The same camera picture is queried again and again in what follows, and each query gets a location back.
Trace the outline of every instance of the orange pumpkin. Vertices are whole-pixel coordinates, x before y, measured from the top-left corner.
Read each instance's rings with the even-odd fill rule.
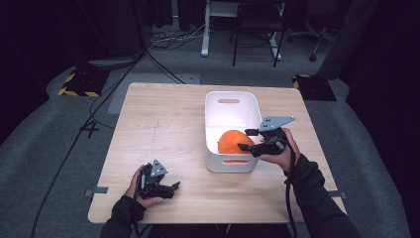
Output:
[[[230,130],[223,133],[218,142],[219,154],[249,154],[249,151],[241,151],[238,144],[253,145],[254,142],[245,133],[238,130]]]

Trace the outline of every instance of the office chair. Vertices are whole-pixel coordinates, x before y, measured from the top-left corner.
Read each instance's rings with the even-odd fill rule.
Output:
[[[235,49],[234,49],[234,59],[232,66],[235,66],[236,56],[238,47],[256,47],[256,46],[239,46],[239,36],[240,33],[257,33],[257,34],[269,34],[266,42],[273,36],[276,32],[281,32],[280,39],[277,43],[277,51],[274,57],[273,66],[277,65],[277,59],[280,52],[281,44],[284,38],[284,34],[287,31],[285,27],[284,16],[286,14],[281,14],[286,11],[287,5],[282,10],[281,3],[286,1],[263,1],[263,0],[243,0],[238,5],[238,14],[235,20],[234,30],[231,34],[229,42],[232,42],[233,35],[235,34]]]
[[[291,32],[287,38],[288,42],[292,42],[294,37],[312,36],[317,39],[315,47],[309,57],[310,61],[315,61],[316,53],[322,42],[327,40],[334,42],[335,35],[344,22],[347,10],[349,9],[351,0],[305,0],[304,25],[306,31]]]

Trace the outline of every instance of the wooden table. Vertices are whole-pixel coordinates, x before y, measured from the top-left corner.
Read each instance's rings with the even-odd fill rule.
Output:
[[[285,177],[259,161],[251,173],[217,174],[206,168],[205,96],[247,91],[262,117],[295,116],[287,124],[299,149],[318,163],[327,190],[337,190],[312,122],[296,89],[220,85],[132,83],[108,151],[88,218],[103,223],[140,165],[158,159],[168,170],[161,184],[181,181],[173,199],[149,208],[144,223],[287,223]],[[334,198],[345,211],[340,197]],[[295,221],[303,221],[291,192]]]

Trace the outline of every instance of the black jacket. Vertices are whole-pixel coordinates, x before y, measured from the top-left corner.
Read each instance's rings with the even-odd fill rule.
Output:
[[[308,231],[313,238],[361,237],[349,217],[337,206],[324,187],[325,179],[318,165],[301,155],[291,180],[296,202],[299,205]],[[111,218],[102,228],[101,238],[130,237],[132,233],[133,199],[122,196],[112,209]],[[146,209],[137,203],[137,220]]]

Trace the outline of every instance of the white basket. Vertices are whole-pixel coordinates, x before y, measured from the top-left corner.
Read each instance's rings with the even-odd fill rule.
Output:
[[[213,91],[207,94],[205,127],[207,168],[215,173],[248,173],[259,159],[251,154],[219,154],[218,141],[229,130],[245,132],[257,129],[262,122],[257,99],[249,92]],[[262,137],[250,137],[255,144]]]

